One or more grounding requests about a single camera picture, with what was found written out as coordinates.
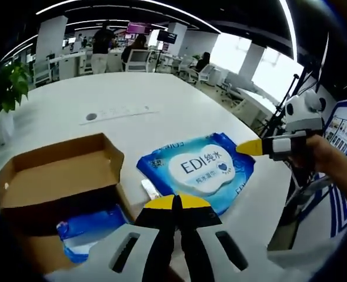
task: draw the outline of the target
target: man in black shirt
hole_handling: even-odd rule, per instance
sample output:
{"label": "man in black shirt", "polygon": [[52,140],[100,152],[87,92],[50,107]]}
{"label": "man in black shirt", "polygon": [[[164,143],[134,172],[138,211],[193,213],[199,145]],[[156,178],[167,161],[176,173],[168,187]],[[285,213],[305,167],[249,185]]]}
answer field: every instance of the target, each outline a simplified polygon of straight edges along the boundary
{"label": "man in black shirt", "polygon": [[110,44],[113,43],[114,33],[107,29],[109,22],[104,22],[100,30],[94,35],[92,47],[91,68],[94,75],[105,73],[107,67],[107,55]]}

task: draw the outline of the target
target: ceiling light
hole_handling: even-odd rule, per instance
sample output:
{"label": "ceiling light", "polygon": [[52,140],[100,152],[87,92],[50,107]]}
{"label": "ceiling light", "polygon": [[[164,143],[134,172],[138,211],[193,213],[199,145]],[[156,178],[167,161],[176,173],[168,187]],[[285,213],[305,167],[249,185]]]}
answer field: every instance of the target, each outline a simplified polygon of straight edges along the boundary
{"label": "ceiling light", "polygon": [[155,13],[155,14],[159,14],[159,15],[163,15],[166,16],[167,18],[171,18],[171,19],[176,19],[179,22],[183,22],[188,26],[193,26],[195,29],[199,29],[197,26],[195,25],[191,25],[189,22],[183,21],[182,19],[178,19],[174,16],[170,16],[170,15],[166,15],[157,11],[153,11],[153,10],[149,10],[149,9],[144,9],[144,8],[138,8],[138,7],[131,7],[131,6],[121,6],[121,5],[94,5],[94,6],[86,6],[86,7],[79,7],[79,8],[75,8],[75,9],[70,9],[70,10],[66,10],[65,12],[69,12],[69,11],[74,11],[74,10],[79,10],[79,9],[88,9],[88,8],[101,8],[101,7],[116,7],[116,8],[132,8],[132,9],[136,9],[136,10],[142,10],[142,11],[147,11],[147,12],[151,12],[151,13]]}
{"label": "ceiling light", "polygon": [[[63,2],[60,2],[60,3],[57,3],[57,4],[55,4],[55,5],[49,6],[49,7],[45,8],[45,9],[43,9],[43,10],[40,10],[40,11],[37,12],[36,14],[37,14],[37,15],[40,15],[41,13],[44,13],[44,12],[46,12],[46,11],[48,11],[48,10],[50,10],[50,9],[53,9],[53,8],[55,8],[55,7],[57,7],[57,6],[61,6],[61,5],[67,4],[67,3],[75,2],[75,1],[81,1],[81,0],[66,0],[66,1],[63,1]],[[178,9],[178,8],[176,8],[176,7],[170,6],[170,5],[168,5],[168,4],[160,3],[160,2],[154,1],[154,0],[139,0],[139,1],[147,2],[147,3],[152,3],[152,4],[155,4],[155,5],[159,5],[159,6],[166,7],[166,8],[168,8],[168,9],[177,11],[177,12],[179,12],[179,13],[182,13],[182,14],[186,15],[186,16],[190,16],[191,18],[193,18],[193,19],[195,19],[195,20],[197,20],[197,21],[199,21],[199,22],[202,22],[204,25],[207,25],[208,27],[212,28],[214,31],[217,31],[217,33],[220,33],[220,32],[221,32],[221,31],[220,31],[219,29],[217,29],[215,26],[209,24],[208,22],[204,21],[203,19],[200,19],[200,18],[196,17],[195,15],[192,15],[192,14],[190,14],[190,13],[188,13],[188,12],[185,12],[185,11],[183,11],[183,10],[181,10],[181,9]]]}
{"label": "ceiling light", "polygon": [[[109,25],[109,28],[127,28],[127,26],[118,26],[118,25]],[[87,28],[76,28],[75,31],[80,31],[82,29],[93,29],[93,28],[101,28],[101,26],[88,26]]]}
{"label": "ceiling light", "polygon": [[212,28],[213,30],[217,31],[218,33],[221,32],[218,28],[216,28],[215,26],[212,26],[212,25],[209,24],[208,22],[205,22],[203,19],[197,18],[195,15],[192,15],[192,14],[190,14],[190,13],[188,13],[188,12],[185,12],[185,11],[183,11],[183,10],[180,10],[180,9],[178,9],[178,8],[176,8],[176,7],[173,7],[173,6],[164,4],[164,3],[160,3],[160,2],[158,2],[158,1],[153,1],[153,0],[140,0],[140,1],[149,2],[149,3],[152,3],[152,4],[160,5],[160,6],[169,8],[169,9],[171,9],[171,10],[177,11],[177,12],[182,13],[182,14],[184,14],[184,15],[190,16],[191,18],[196,19],[196,20],[199,21],[199,22],[202,22],[204,25],[207,25],[208,27]]}
{"label": "ceiling light", "polygon": [[60,3],[57,3],[57,4],[55,4],[55,5],[49,6],[49,7],[45,8],[45,9],[43,9],[43,10],[40,10],[40,11],[37,12],[36,14],[37,14],[37,15],[40,15],[41,13],[44,13],[44,12],[50,10],[50,9],[53,9],[53,8],[55,8],[55,7],[58,7],[58,6],[61,6],[61,5],[63,5],[63,4],[75,2],[75,1],[80,1],[80,0],[66,0],[66,1],[63,1],[63,2],[60,2]]}
{"label": "ceiling light", "polygon": [[21,44],[17,45],[16,47],[14,47],[13,49],[11,49],[1,60],[5,59],[7,56],[9,56],[14,50],[18,49],[19,47],[21,47],[23,44],[25,44],[26,42],[30,41],[31,39],[38,37],[38,35],[34,35],[33,37],[23,41]]}
{"label": "ceiling light", "polygon": [[161,25],[156,25],[155,23],[151,24],[152,26],[156,26],[157,28],[162,28],[162,29],[168,29],[165,26],[161,26]]}
{"label": "ceiling light", "polygon": [[281,3],[283,12],[285,13],[287,24],[289,26],[291,44],[292,44],[292,57],[295,62],[298,62],[298,46],[296,44],[295,28],[293,26],[293,20],[291,17],[290,9],[285,0],[279,0],[279,2]]}
{"label": "ceiling light", "polygon": [[29,47],[32,46],[32,45],[33,45],[33,43],[31,43],[31,44],[29,44],[29,45],[23,47],[22,49],[16,51],[16,52],[13,54],[13,57],[14,57],[15,55],[19,54],[20,52],[22,52],[24,49],[29,48]]}
{"label": "ceiling light", "polygon": [[65,13],[67,13],[67,12],[72,12],[72,11],[76,11],[76,10],[81,10],[81,9],[87,9],[87,8],[91,8],[91,6],[78,7],[78,8],[74,8],[74,9],[69,9],[69,10],[66,10]]}
{"label": "ceiling light", "polygon": [[109,22],[129,22],[127,19],[93,19],[91,21],[68,23],[66,26],[77,25],[77,24],[85,24],[87,22],[106,22],[106,21],[109,21]]}

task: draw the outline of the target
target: cardboard box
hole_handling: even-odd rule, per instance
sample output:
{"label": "cardboard box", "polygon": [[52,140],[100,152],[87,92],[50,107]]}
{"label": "cardboard box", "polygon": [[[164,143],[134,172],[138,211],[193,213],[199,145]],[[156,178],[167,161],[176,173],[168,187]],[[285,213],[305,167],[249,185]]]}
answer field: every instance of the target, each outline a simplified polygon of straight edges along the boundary
{"label": "cardboard box", "polygon": [[0,171],[0,210],[36,270],[73,267],[56,225],[72,216],[127,204],[120,180],[124,154],[98,134],[12,158]]}

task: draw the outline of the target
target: blue wet wipes package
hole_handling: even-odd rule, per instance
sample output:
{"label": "blue wet wipes package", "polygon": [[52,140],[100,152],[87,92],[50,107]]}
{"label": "blue wet wipes package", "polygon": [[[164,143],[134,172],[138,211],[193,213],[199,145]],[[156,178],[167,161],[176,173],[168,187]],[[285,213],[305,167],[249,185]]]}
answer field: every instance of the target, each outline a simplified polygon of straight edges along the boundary
{"label": "blue wet wipes package", "polygon": [[121,208],[72,217],[57,225],[64,253],[73,263],[87,260],[90,248],[126,223]]}
{"label": "blue wet wipes package", "polygon": [[137,168],[161,195],[186,193],[224,213],[253,172],[255,160],[236,152],[226,134],[214,133],[167,145],[142,157]]}

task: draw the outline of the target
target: desk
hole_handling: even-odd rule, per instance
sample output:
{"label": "desk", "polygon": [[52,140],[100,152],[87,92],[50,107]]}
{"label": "desk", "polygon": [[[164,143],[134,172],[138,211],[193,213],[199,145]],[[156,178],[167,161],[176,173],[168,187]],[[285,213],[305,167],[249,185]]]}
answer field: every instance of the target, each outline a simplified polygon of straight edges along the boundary
{"label": "desk", "polygon": [[[95,110],[141,105],[157,112],[80,125],[84,115]],[[45,85],[29,92],[28,100],[24,98],[16,109],[14,122],[12,142],[0,149],[0,168],[22,152],[104,132],[125,154],[121,184],[132,208],[139,210],[148,201],[141,186],[145,177],[136,169],[141,156],[213,132],[225,132],[236,144],[257,138],[200,90],[163,73],[103,73]],[[267,156],[257,157],[254,169],[222,220],[229,232],[242,230],[268,245],[285,205],[291,172]]]}
{"label": "desk", "polygon": [[77,58],[77,57],[85,56],[85,55],[86,55],[85,51],[80,51],[80,52],[72,53],[69,55],[58,56],[57,58],[50,59],[49,62],[50,63],[57,63],[57,62],[62,61],[62,60],[66,60],[66,59],[70,59],[70,58]]}
{"label": "desk", "polygon": [[237,90],[243,99],[251,102],[251,104],[259,108],[268,117],[271,117],[275,113],[276,106],[267,98],[242,88],[237,88]]}
{"label": "desk", "polygon": [[167,67],[167,66],[173,66],[173,67],[178,67],[179,64],[182,61],[182,58],[176,55],[173,55],[171,53],[162,51],[161,55],[160,55],[160,60],[164,60],[161,64],[161,66],[163,66],[163,68]]}

